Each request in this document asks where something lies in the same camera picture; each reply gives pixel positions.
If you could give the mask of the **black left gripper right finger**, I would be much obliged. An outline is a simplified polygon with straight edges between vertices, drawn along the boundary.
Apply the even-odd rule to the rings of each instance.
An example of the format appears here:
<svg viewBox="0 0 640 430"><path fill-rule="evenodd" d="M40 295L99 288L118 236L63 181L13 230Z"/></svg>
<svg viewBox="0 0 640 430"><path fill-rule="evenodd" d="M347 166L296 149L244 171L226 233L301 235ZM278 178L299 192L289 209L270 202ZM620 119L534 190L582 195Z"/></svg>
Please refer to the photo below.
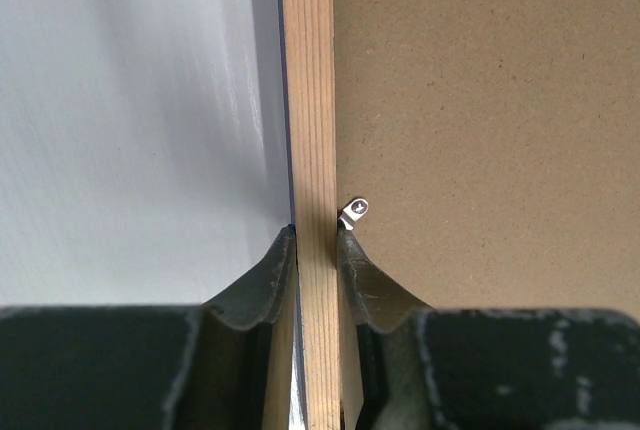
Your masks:
<svg viewBox="0 0 640 430"><path fill-rule="evenodd" d="M607 309L437 309L340 229L345 429L635 429L639 325Z"/></svg>

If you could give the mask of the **wooden picture frame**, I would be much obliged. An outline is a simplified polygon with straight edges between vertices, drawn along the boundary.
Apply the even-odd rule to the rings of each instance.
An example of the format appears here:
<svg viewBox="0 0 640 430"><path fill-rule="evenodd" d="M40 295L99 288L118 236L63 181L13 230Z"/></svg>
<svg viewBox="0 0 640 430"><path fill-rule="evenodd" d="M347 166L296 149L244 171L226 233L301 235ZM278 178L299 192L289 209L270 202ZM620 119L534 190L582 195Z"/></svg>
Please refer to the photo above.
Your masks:
<svg viewBox="0 0 640 430"><path fill-rule="evenodd" d="M340 426L333 0L283 0L305 406Z"/></svg>

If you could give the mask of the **brown cardboard backing board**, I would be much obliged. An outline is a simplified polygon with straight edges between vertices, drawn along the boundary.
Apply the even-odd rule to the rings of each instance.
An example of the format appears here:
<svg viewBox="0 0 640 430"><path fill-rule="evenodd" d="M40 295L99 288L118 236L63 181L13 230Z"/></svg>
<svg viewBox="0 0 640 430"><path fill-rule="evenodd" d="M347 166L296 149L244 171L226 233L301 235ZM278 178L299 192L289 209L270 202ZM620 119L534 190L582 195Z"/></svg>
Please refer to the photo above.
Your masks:
<svg viewBox="0 0 640 430"><path fill-rule="evenodd" d="M639 312L639 0L335 0L338 192L436 307Z"/></svg>

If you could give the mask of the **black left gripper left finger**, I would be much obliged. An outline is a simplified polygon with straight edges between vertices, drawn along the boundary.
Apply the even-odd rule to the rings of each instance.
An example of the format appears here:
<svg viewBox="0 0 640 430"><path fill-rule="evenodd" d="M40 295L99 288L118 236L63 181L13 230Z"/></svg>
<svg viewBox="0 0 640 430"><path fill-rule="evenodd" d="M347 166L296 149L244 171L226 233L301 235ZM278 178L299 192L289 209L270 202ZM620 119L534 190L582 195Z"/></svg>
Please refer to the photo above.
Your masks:
<svg viewBox="0 0 640 430"><path fill-rule="evenodd" d="M296 239L196 305L1 311L5 429L284 429Z"/></svg>

